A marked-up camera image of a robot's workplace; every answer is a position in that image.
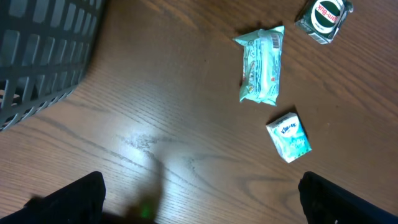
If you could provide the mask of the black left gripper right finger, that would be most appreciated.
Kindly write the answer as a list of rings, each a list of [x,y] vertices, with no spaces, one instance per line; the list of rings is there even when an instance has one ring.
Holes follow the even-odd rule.
[[[309,224],[395,224],[397,216],[369,203],[320,175],[307,171],[298,190]]]

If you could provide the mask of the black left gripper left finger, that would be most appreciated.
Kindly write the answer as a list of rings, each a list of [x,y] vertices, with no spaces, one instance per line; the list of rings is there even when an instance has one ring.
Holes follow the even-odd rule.
[[[103,175],[94,171],[46,197],[32,197],[1,224],[99,223],[105,195]]]

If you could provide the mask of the green tissue pack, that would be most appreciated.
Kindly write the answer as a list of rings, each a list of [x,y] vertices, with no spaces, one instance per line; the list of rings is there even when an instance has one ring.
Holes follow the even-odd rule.
[[[287,163],[312,150],[296,113],[289,112],[266,125],[280,157]]]

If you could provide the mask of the pale green wet wipes pack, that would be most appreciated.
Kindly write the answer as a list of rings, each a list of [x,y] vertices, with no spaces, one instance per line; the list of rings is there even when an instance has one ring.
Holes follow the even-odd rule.
[[[243,79],[239,100],[276,106],[279,95],[284,26],[259,29],[234,41],[243,47]]]

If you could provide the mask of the green Zam-Buk tin box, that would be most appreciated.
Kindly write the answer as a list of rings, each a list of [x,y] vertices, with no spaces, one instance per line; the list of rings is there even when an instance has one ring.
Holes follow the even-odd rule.
[[[353,3],[347,0],[308,0],[295,25],[319,44],[330,44],[353,11]]]

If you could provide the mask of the dark grey mesh basket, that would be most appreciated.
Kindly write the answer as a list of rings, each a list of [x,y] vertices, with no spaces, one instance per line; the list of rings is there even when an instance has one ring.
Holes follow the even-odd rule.
[[[73,93],[106,0],[1,0],[1,131]]]

